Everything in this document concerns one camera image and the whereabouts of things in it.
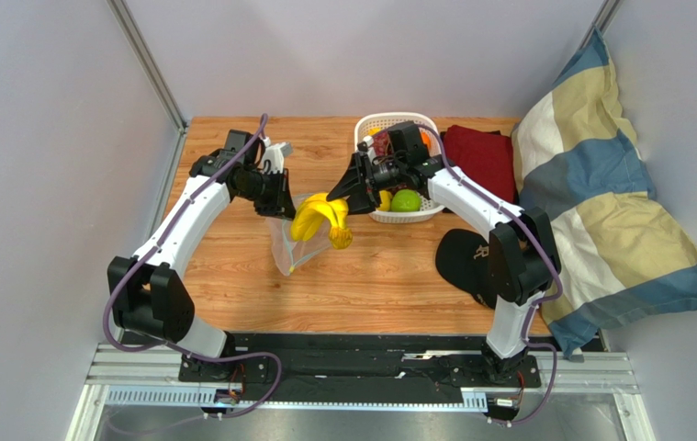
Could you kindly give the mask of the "yellow banana bunch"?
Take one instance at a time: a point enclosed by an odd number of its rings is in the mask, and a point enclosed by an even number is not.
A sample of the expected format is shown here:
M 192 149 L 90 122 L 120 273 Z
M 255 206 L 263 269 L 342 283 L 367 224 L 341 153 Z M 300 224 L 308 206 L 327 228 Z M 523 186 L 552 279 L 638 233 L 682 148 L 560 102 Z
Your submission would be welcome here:
M 347 226 L 349 206 L 344 199 L 332 201 L 326 193 L 316 193 L 305 199 L 297 208 L 290 227 L 294 241 L 311 240 L 324 222 L 328 223 L 328 239 L 334 249 L 342 250 L 351 245 L 353 233 Z

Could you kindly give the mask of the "clear zip top bag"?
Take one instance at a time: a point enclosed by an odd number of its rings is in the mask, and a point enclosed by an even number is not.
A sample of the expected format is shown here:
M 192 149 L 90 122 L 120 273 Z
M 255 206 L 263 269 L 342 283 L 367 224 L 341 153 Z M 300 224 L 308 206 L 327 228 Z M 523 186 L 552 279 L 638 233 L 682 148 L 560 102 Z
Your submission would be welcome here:
M 305 199 L 314 194 L 292 197 L 296 210 Z M 329 229 L 327 222 L 324 222 L 316 235 L 306 242 L 294 241 L 292 239 L 290 233 L 292 220 L 268 218 L 267 224 L 271 232 L 272 256 L 277 269 L 284 276 L 291 276 L 312 257 L 325 251 L 328 246 L 332 246 L 327 236 Z

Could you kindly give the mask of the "green lime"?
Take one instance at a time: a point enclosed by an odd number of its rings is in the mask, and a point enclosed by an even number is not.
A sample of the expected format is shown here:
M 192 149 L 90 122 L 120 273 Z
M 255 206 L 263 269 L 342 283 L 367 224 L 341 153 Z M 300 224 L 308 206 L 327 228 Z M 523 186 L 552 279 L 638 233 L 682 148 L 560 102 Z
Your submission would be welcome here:
M 411 189 L 397 191 L 392 199 L 391 211 L 397 213 L 417 212 L 421 209 L 420 195 Z

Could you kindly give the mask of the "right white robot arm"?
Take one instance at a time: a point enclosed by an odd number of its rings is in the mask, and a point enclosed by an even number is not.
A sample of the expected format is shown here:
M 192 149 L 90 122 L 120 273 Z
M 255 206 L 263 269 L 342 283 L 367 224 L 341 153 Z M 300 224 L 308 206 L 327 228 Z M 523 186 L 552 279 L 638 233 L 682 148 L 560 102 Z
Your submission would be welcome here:
M 432 155 L 422 138 L 427 129 L 411 120 L 387 128 L 391 154 L 382 160 L 373 158 L 372 140 L 365 138 L 327 199 L 345 200 L 350 214 L 367 214 L 379 206 L 381 191 L 405 187 L 451 210 L 484 236 L 497 300 L 483 351 L 496 360 L 512 360 L 530 347 L 532 316 L 545 292 L 562 286 L 550 220 L 541 209 L 522 209 L 491 194 L 452 164 L 444 147 Z

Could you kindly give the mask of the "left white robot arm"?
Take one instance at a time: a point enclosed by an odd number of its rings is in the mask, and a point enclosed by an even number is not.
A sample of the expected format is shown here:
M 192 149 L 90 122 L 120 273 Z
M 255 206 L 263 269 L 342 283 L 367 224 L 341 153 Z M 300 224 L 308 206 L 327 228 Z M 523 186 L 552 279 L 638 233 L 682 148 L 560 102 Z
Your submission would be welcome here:
M 181 196 L 152 237 L 132 256 L 110 262 L 105 323 L 199 360 L 227 357 L 228 333 L 197 316 L 183 276 L 213 221 L 235 198 L 251 201 L 260 216 L 294 218 L 285 167 L 292 152 L 288 142 L 231 130 L 222 148 L 195 161 Z

